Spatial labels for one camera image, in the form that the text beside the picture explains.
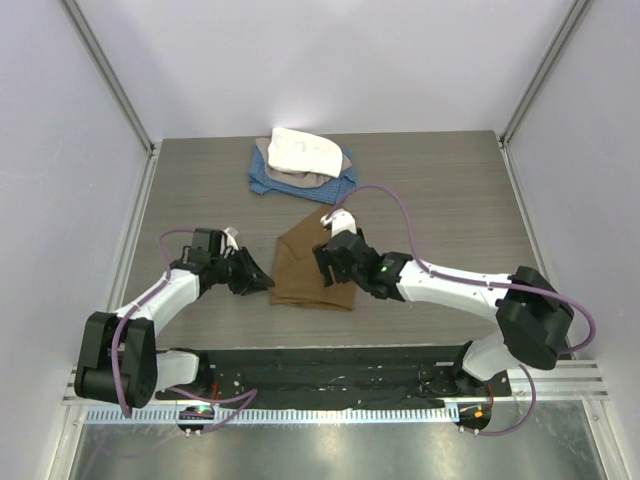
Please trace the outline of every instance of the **gray cloth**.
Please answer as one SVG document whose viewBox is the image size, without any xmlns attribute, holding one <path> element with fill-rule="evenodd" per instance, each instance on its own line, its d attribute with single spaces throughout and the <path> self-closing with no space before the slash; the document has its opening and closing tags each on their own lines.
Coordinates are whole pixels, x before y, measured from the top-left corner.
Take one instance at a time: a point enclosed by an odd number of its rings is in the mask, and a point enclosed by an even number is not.
<svg viewBox="0 0 640 480">
<path fill-rule="evenodd" d="M 269 166 L 269 143 L 271 140 L 268 138 L 256 138 L 256 147 L 260 151 L 260 155 L 264 159 L 264 173 L 269 178 L 277 182 L 286 183 L 293 187 L 298 188 L 317 188 L 329 180 L 332 177 L 329 175 L 322 175 L 319 173 L 284 173 Z M 351 167 L 351 160 L 344 153 L 342 154 L 342 168 L 341 172 Z"/>
</svg>

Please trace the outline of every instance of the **metal floor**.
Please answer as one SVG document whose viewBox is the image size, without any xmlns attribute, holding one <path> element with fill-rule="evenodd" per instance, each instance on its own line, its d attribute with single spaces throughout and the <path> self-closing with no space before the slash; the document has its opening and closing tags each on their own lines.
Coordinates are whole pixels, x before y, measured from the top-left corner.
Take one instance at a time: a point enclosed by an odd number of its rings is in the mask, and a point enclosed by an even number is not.
<svg viewBox="0 0 640 480">
<path fill-rule="evenodd" d="M 527 402 L 519 408 L 497 404 L 492 429 L 512 425 L 526 408 Z M 606 478 L 581 402 L 540 403 L 520 431 L 496 438 L 474 438 L 442 423 L 256 426 L 178 437 L 152 448 L 176 431 L 166 425 L 86 425 L 70 479 Z M 112 454 L 97 450 L 100 444 Z"/>
<path fill-rule="evenodd" d="M 393 187 L 413 217 L 429 261 L 467 270 L 513 272 L 535 265 L 493 132 L 331 135 L 353 154 L 358 182 Z M 249 192 L 253 138 L 180 139 L 162 144 L 126 291 L 132 300 L 163 271 L 158 234 L 178 226 L 240 231 L 239 240 L 271 271 L 278 235 L 319 204 Z M 378 251 L 408 251 L 395 202 L 378 191 L 347 202 Z M 176 257 L 190 239 L 167 241 Z M 358 292 L 352 312 L 270 306 L 266 293 L 207 292 L 160 334 L 160 348 L 461 344 L 494 327 L 460 311 L 379 301 Z"/>
</svg>

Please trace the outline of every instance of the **cable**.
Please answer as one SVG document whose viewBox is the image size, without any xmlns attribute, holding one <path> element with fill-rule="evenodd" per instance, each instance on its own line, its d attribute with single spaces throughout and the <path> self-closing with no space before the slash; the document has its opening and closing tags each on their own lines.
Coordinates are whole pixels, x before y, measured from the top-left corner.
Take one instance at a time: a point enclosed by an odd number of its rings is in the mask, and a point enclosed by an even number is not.
<svg viewBox="0 0 640 480">
<path fill-rule="evenodd" d="M 224 427 L 227 423 L 229 423 L 231 420 L 233 420 L 234 418 L 236 418 L 240 412 L 242 412 L 245 408 L 247 408 L 249 406 L 249 404 L 251 402 L 253 402 L 253 399 L 256 398 L 256 395 L 258 394 L 258 390 L 256 390 L 255 388 L 252 390 L 249 390 L 248 392 L 245 392 L 241 395 L 238 395 L 237 397 L 232 397 L 232 398 L 225 398 L 225 399 L 218 399 L 215 402 L 212 402 L 210 398 L 203 398 L 203 397 L 198 397 L 197 395 L 194 395 L 193 393 L 187 392 L 186 390 L 183 390 L 181 388 L 177 388 L 177 387 L 171 387 L 168 388 L 167 390 L 171 390 L 174 393 L 178 393 L 182 396 L 191 398 L 192 400 L 199 400 L 201 402 L 205 402 L 205 403 L 209 403 L 211 406 L 213 406 L 213 404 L 227 404 L 227 403 L 235 403 L 238 402 L 240 400 L 246 399 L 244 401 L 244 403 L 242 405 L 240 405 L 238 408 L 235 409 L 235 411 L 229 415 L 227 418 L 225 418 L 224 420 L 222 420 L 221 422 L 218 422 L 214 425 L 210 425 L 206 428 L 203 428 L 201 430 L 202 433 L 210 433 L 210 432 L 215 432 L 216 430 L 221 429 L 222 427 Z"/>
<path fill-rule="evenodd" d="M 477 435 L 480 435 L 483 437 L 500 437 L 502 435 L 513 433 L 515 431 L 520 430 L 524 426 L 524 424 L 529 421 L 529 419 L 531 418 L 531 415 L 533 415 L 533 411 L 536 408 L 536 402 L 537 402 L 536 385 L 533 382 L 533 378 L 531 378 L 531 374 L 529 373 L 529 370 L 527 370 L 527 368 L 524 365 L 519 365 L 519 367 L 524 372 L 525 376 L 527 377 L 527 380 L 529 380 L 529 385 L 531 386 L 531 403 L 529 404 L 529 409 L 527 410 L 527 413 L 525 413 L 524 417 L 522 417 L 522 420 L 520 420 L 518 423 L 516 423 L 512 427 L 505 428 L 504 430 L 498 430 L 496 432 L 485 432 L 484 430 L 481 430 L 477 433 Z M 469 432 L 473 435 L 476 435 L 476 431 L 471 428 L 464 427 L 464 431 Z"/>
<path fill-rule="evenodd" d="M 437 270 L 432 269 L 430 266 L 425 264 L 420 259 L 420 255 L 418 254 L 418 248 L 416 247 L 414 233 L 413 233 L 413 223 L 411 221 L 411 217 L 409 216 L 409 212 L 407 211 L 407 207 L 405 206 L 402 199 L 398 196 L 398 194 L 395 191 L 393 191 L 393 189 L 391 189 L 390 187 L 386 187 L 384 185 L 377 185 L 377 184 L 361 185 L 359 187 L 356 187 L 353 190 L 350 190 L 349 192 L 345 193 L 342 197 L 340 197 L 336 202 L 336 204 L 331 208 L 331 210 L 329 210 L 329 213 L 327 214 L 327 216 L 333 214 L 338 208 L 340 208 L 341 205 L 344 203 L 344 201 L 347 198 L 349 198 L 349 196 L 365 188 L 375 188 L 378 190 L 382 190 L 383 192 L 393 197 L 393 199 L 398 203 L 398 205 L 400 206 L 400 210 L 402 210 L 402 215 L 404 215 L 404 220 L 407 226 L 407 233 L 409 236 L 409 246 L 411 248 L 411 254 L 413 255 L 414 260 L 420 266 L 420 268 L 422 268 L 429 275 L 431 275 L 432 277 L 441 278 L 443 280 L 448 280 L 451 282 L 462 283 L 464 285 L 473 285 L 476 287 L 487 287 L 487 288 L 504 288 L 504 289 L 510 289 L 510 290 L 518 290 L 521 292 L 533 293 L 536 295 L 542 295 L 548 298 L 552 298 L 561 303 L 567 303 L 572 307 L 574 307 L 576 310 L 578 310 L 580 313 L 582 313 L 582 315 L 584 315 L 587 322 L 589 323 L 589 334 L 587 335 L 587 338 L 583 342 L 573 347 L 563 349 L 562 353 L 576 352 L 578 350 L 583 349 L 587 345 L 591 344 L 591 342 L 593 342 L 593 339 L 596 336 L 596 322 L 595 322 L 595 319 L 593 318 L 593 315 L 591 314 L 591 312 L 589 312 L 589 310 L 587 310 L 580 303 L 576 302 L 575 300 L 565 295 L 552 292 L 549 290 L 545 290 L 544 288 L 530 287 L 528 285 L 520 285 L 517 283 L 484 282 L 482 280 L 472 280 L 469 278 L 457 277 L 455 275 L 448 275 L 446 273 L 438 272 Z"/>
<path fill-rule="evenodd" d="M 456 395 L 458 395 L 460 393 L 460 387 L 456 387 L 456 390 L 453 392 L 439 392 L 437 390 L 434 390 L 433 388 L 431 388 L 429 386 L 429 384 L 427 384 L 427 382 L 423 382 L 422 380 L 420 380 L 420 384 L 427 390 L 429 391 L 429 393 L 433 393 L 434 395 L 442 395 L 443 397 L 454 397 Z"/>
<path fill-rule="evenodd" d="M 457 277 L 455 275 L 448 275 L 446 273 L 438 272 L 437 270 L 432 269 L 427 264 L 425 264 L 420 259 L 420 255 L 418 254 L 418 248 L 416 247 L 414 233 L 413 233 L 413 223 L 411 221 L 411 217 L 409 215 L 407 207 L 405 206 L 402 199 L 398 196 L 398 194 L 390 187 L 386 187 L 384 185 L 377 185 L 377 184 L 361 185 L 359 187 L 356 187 L 353 190 L 350 190 L 349 192 L 345 193 L 342 197 L 340 197 L 336 202 L 336 204 L 331 208 L 331 210 L 329 210 L 329 213 L 327 214 L 327 216 L 333 214 L 337 209 L 339 209 L 342 206 L 342 204 L 345 202 L 345 200 L 349 198 L 349 196 L 351 196 L 352 194 L 356 193 L 359 190 L 364 190 L 365 188 L 375 188 L 378 190 L 382 190 L 383 192 L 393 197 L 393 199 L 398 203 L 400 210 L 402 210 L 402 215 L 404 216 L 405 224 L 407 226 L 407 233 L 409 237 L 409 246 L 411 248 L 411 254 L 413 255 L 414 260 L 420 266 L 420 268 L 422 268 L 429 275 L 433 277 L 441 278 L 443 280 L 462 283 L 464 285 L 473 285 L 477 287 L 486 287 L 486 288 L 504 288 L 504 289 L 518 290 L 521 292 L 533 293 L 536 295 L 542 295 L 545 297 L 552 298 L 554 300 L 558 300 L 562 303 L 567 303 L 572 307 L 574 307 L 576 310 L 578 310 L 580 313 L 582 313 L 582 315 L 584 315 L 584 317 L 587 320 L 587 323 L 589 324 L 589 334 L 587 335 L 584 341 L 582 341 L 578 345 L 574 345 L 573 347 L 564 349 L 563 353 L 576 352 L 586 347 L 587 345 L 591 344 L 591 342 L 593 342 L 593 339 L 596 336 L 596 322 L 595 322 L 595 319 L 593 318 L 593 315 L 591 315 L 591 312 L 589 312 L 589 310 L 587 310 L 580 303 L 576 302 L 575 300 L 565 295 L 561 295 L 556 292 L 551 292 L 543 288 L 529 287 L 527 285 L 520 285 L 516 283 L 483 282 L 481 280 L 472 280 L 469 278 Z M 535 410 L 535 407 L 536 407 L 536 387 L 533 382 L 533 378 L 531 378 L 531 375 L 529 374 L 529 371 L 527 370 L 527 368 L 524 365 L 520 365 L 520 368 L 522 369 L 525 376 L 527 377 L 527 380 L 529 380 L 529 385 L 531 385 L 531 405 L 529 406 L 529 410 L 527 410 L 527 413 L 522 418 L 522 420 L 520 420 L 517 424 L 515 424 L 512 427 L 509 427 L 505 430 L 500 430 L 497 432 L 479 432 L 478 435 L 483 435 L 488 437 L 497 437 L 500 435 L 513 433 L 516 430 L 519 430 L 529 420 L 529 418 L 531 418 L 531 415 L 533 415 L 533 411 Z M 470 433 L 475 434 L 474 430 L 466 429 L 466 431 L 469 431 Z"/>
<path fill-rule="evenodd" d="M 224 247 L 224 251 L 222 253 L 222 256 L 224 258 L 227 258 L 229 255 L 233 254 L 233 252 L 235 252 L 235 251 L 236 251 L 236 249 L 233 248 L 233 245 L 227 245 L 226 247 Z"/>
<path fill-rule="evenodd" d="M 113 333 L 113 339 L 111 340 L 111 370 L 113 371 L 113 382 L 116 387 L 116 396 L 118 397 L 118 404 L 120 405 L 120 410 L 125 418 L 131 418 L 131 408 L 127 405 L 127 400 L 124 397 L 124 389 L 122 388 L 122 378 L 120 375 L 120 365 L 118 364 L 118 347 L 120 346 L 120 337 L 122 336 L 122 331 L 124 330 L 125 325 L 131 318 L 131 316 L 136 313 L 144 304 L 146 304 L 149 300 L 155 297 L 158 293 L 160 293 L 164 287 L 167 286 L 169 280 L 171 279 L 171 260 L 169 259 L 169 255 L 167 254 L 167 250 L 164 248 L 164 244 L 162 240 L 164 237 L 171 235 L 172 233 L 193 233 L 193 230 L 186 228 L 176 228 L 174 230 L 169 230 L 168 232 L 164 232 L 162 235 L 158 237 L 158 247 L 160 248 L 160 254 L 162 255 L 162 259 L 164 260 L 165 266 L 165 274 L 162 282 L 158 284 L 153 290 L 151 290 L 148 294 L 146 294 L 138 304 L 134 304 L 120 319 L 118 325 L 116 326 L 116 330 Z"/>
<path fill-rule="evenodd" d="M 113 352 L 117 352 L 118 351 L 118 346 L 120 345 L 120 337 L 122 336 L 122 331 L 125 327 L 125 325 L 127 324 L 127 322 L 129 321 L 129 319 L 131 318 L 131 316 L 138 311 L 142 306 L 144 306 L 149 300 L 151 300 L 153 297 L 155 297 L 158 293 L 160 293 L 169 283 L 169 281 L 171 280 L 171 261 L 169 259 L 169 254 L 167 253 L 167 250 L 164 247 L 164 244 L 162 242 L 162 240 L 168 236 L 171 235 L 173 233 L 193 233 L 193 230 L 190 229 L 183 229 L 183 228 L 177 228 L 174 230 L 169 230 L 168 232 L 163 233 L 162 235 L 160 235 L 158 237 L 158 247 L 160 249 L 160 254 L 162 255 L 162 259 L 164 260 L 164 265 L 165 265 L 165 274 L 164 274 L 164 278 L 162 279 L 162 282 L 159 283 L 155 288 L 153 288 L 149 293 L 147 293 L 137 304 L 134 304 L 125 314 L 124 316 L 120 319 L 120 322 L 118 322 L 118 326 L 116 327 L 116 330 L 113 334 L 113 339 L 111 341 L 111 369 L 113 371 L 113 380 L 115 383 L 115 387 L 116 387 L 116 395 L 118 397 L 118 404 L 120 405 L 120 409 L 122 410 L 122 414 L 126 417 L 126 418 L 131 418 L 131 409 L 129 408 L 129 406 L 127 405 L 127 401 L 125 399 L 124 396 L 124 389 L 122 388 L 122 377 L 120 375 L 120 365 L 118 364 L 118 355 L 117 353 L 114 355 Z M 205 403 L 211 403 L 211 399 L 206 399 L 206 398 L 202 398 L 202 397 L 197 397 L 194 396 L 193 394 L 187 392 L 186 390 L 182 390 L 179 388 L 170 388 L 169 390 L 172 390 L 175 393 L 179 393 L 183 396 L 192 398 L 194 400 L 200 400 L 202 402 Z M 213 432 L 214 430 L 217 430 L 218 428 L 222 427 L 223 425 L 226 425 L 227 423 L 229 423 L 231 420 L 233 420 L 238 413 L 240 413 L 242 410 L 244 410 L 247 405 L 249 405 L 253 399 L 255 398 L 257 394 L 257 390 L 250 390 L 249 392 L 243 393 L 242 395 L 238 395 L 237 397 L 233 397 L 233 398 L 227 398 L 224 400 L 216 400 L 215 403 L 234 403 L 234 402 L 238 402 L 240 400 L 243 400 L 245 398 L 247 398 L 247 401 L 245 401 L 244 404 L 242 404 L 233 414 L 231 414 L 229 417 L 227 417 L 224 421 L 220 422 L 219 424 L 214 425 L 215 428 L 211 428 L 209 427 L 208 430 L 203 430 L 203 433 L 207 433 L 209 431 Z"/>
<path fill-rule="evenodd" d="M 493 396 L 493 389 L 490 383 L 487 383 L 487 392 L 489 392 L 489 409 L 491 409 L 495 403 L 495 397 Z"/>
</svg>

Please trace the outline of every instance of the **white towel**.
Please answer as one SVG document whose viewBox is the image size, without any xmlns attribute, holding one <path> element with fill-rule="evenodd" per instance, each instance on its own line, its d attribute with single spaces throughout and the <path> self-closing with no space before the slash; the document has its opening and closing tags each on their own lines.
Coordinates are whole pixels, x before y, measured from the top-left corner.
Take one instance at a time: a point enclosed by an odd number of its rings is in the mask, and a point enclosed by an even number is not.
<svg viewBox="0 0 640 480">
<path fill-rule="evenodd" d="M 268 163 L 285 173 L 319 173 L 338 178 L 342 150 L 326 138 L 276 127 L 271 132 Z"/>
</svg>

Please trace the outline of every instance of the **pile of clothes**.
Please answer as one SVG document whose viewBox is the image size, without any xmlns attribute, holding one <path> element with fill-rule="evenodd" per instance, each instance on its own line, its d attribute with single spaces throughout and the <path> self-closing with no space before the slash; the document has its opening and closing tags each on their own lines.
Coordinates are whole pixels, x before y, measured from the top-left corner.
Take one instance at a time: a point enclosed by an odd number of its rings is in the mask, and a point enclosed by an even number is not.
<svg viewBox="0 0 640 480">
<path fill-rule="evenodd" d="M 334 205 L 355 187 L 351 154 L 331 140 L 287 128 L 274 128 L 271 139 L 256 139 L 249 168 L 254 193 L 288 193 Z"/>
</svg>

